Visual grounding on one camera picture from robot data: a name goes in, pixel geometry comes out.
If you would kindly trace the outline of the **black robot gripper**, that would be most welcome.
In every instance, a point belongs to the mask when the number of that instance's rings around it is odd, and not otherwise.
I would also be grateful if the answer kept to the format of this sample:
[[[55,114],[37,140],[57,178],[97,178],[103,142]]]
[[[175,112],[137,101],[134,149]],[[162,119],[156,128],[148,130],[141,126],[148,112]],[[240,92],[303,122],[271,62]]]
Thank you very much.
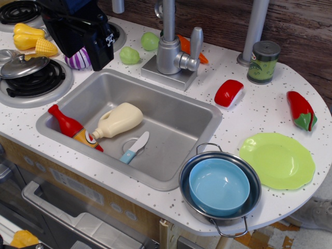
[[[41,1],[43,22],[62,53],[72,57],[85,47],[92,68],[114,58],[114,33],[97,1]]]

